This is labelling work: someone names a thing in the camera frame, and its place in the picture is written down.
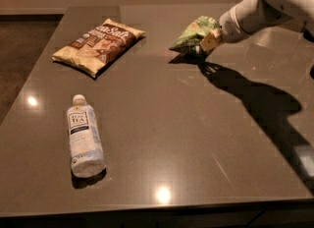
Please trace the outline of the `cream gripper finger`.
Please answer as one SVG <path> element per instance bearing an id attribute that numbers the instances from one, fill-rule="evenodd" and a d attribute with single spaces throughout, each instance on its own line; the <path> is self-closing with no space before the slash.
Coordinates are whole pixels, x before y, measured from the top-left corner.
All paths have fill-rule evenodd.
<path id="1" fill-rule="evenodd" d="M 200 46 L 204 52 L 209 52 L 223 43 L 222 32 L 219 28 L 209 31 L 200 41 Z"/>

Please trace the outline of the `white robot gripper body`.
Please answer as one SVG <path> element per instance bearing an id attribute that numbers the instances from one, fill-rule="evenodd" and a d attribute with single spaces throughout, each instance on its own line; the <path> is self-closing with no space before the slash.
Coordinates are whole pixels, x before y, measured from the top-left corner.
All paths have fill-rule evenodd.
<path id="1" fill-rule="evenodd" d="M 256 32 L 279 26 L 290 16 L 276 10 L 265 0 L 242 0 L 219 19 L 222 40 L 226 43 L 243 41 Z"/>

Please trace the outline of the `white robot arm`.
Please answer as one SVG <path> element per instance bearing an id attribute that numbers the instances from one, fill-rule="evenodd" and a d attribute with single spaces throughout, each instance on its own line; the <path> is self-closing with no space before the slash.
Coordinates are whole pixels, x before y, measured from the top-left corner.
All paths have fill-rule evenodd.
<path id="1" fill-rule="evenodd" d="M 219 26 L 204 36 L 200 47 L 209 52 L 222 43 L 237 43 L 288 21 L 292 22 L 291 30 L 312 40 L 314 0 L 242 0 L 220 17 Z"/>

